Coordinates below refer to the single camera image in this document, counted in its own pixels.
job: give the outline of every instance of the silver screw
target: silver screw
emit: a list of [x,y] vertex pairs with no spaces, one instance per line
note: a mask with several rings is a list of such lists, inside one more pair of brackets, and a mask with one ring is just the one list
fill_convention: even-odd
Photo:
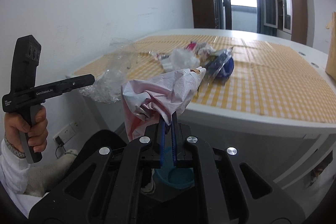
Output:
[[107,155],[108,153],[110,153],[110,149],[108,147],[102,147],[99,149],[100,155]]
[[198,141],[198,139],[195,136],[189,136],[187,138],[188,143],[196,143],[197,141]]
[[140,143],[149,143],[151,141],[150,137],[143,136],[140,138]]
[[229,147],[226,152],[230,155],[236,155],[237,154],[237,149],[234,147]]

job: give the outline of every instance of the checkered tablecloth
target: checkered tablecloth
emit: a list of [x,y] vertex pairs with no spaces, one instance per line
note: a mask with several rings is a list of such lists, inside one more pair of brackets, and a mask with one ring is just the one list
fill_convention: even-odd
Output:
[[[148,37],[134,44],[139,52],[128,79],[148,79],[164,73],[150,51],[169,53],[191,41],[208,42],[215,49],[234,47],[235,69],[224,83],[215,80],[193,98],[194,103],[259,115],[311,122],[336,123],[336,95],[298,53],[264,41],[204,35]],[[75,75],[101,75],[113,54],[81,68]]]

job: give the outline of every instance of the beige fur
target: beige fur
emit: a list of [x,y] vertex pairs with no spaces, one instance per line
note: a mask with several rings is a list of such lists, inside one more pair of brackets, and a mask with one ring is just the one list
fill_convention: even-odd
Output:
[[31,167],[28,171],[28,185],[24,194],[43,197],[47,191],[50,191],[55,187],[65,173],[69,169],[70,165],[78,154],[77,150],[70,149],[58,160],[52,164]]

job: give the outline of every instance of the wall outlet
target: wall outlet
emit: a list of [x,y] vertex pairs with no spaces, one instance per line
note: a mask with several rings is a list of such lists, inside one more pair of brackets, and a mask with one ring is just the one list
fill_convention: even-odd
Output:
[[65,128],[63,128],[61,131],[59,131],[54,137],[54,142],[57,144],[55,141],[56,137],[59,136],[63,143],[67,143],[68,140],[70,140],[73,136],[76,135],[76,129],[78,127],[78,124],[76,122],[73,122],[69,125],[67,125]]

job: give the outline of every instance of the watch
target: watch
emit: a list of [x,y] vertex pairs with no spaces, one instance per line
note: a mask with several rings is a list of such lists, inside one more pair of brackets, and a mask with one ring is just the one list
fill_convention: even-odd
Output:
[[17,156],[17,157],[20,158],[20,159],[24,159],[24,158],[26,157],[26,154],[25,154],[25,153],[20,152],[19,150],[17,150],[13,145],[11,145],[11,144],[8,142],[8,140],[7,140],[7,138],[6,138],[6,134],[5,134],[5,136],[4,136],[3,139],[4,139],[5,144],[6,144],[6,146],[8,147],[8,149],[9,149],[15,156]]

